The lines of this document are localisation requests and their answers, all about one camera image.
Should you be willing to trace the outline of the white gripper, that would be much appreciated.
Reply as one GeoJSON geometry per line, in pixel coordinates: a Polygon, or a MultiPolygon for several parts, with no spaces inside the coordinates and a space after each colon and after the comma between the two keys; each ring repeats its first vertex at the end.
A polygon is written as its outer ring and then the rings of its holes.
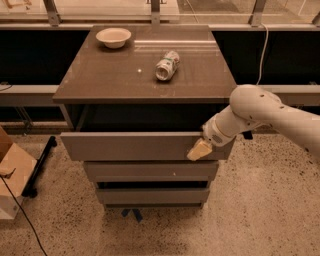
{"type": "Polygon", "coordinates": [[[191,161],[197,161],[212,152],[212,146],[222,147],[231,142],[236,134],[227,134],[218,126],[220,117],[218,114],[210,118],[203,126],[203,138],[199,138],[187,154],[191,161]]]}

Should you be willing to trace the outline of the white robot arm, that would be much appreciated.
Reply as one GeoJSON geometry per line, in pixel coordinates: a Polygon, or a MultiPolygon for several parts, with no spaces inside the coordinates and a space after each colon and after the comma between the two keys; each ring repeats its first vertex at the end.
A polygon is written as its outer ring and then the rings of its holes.
{"type": "Polygon", "coordinates": [[[202,137],[188,152],[191,161],[209,155],[238,134],[268,125],[308,153],[320,156],[320,116],[285,105],[274,93],[256,85],[240,85],[229,105],[202,126],[202,137]]]}

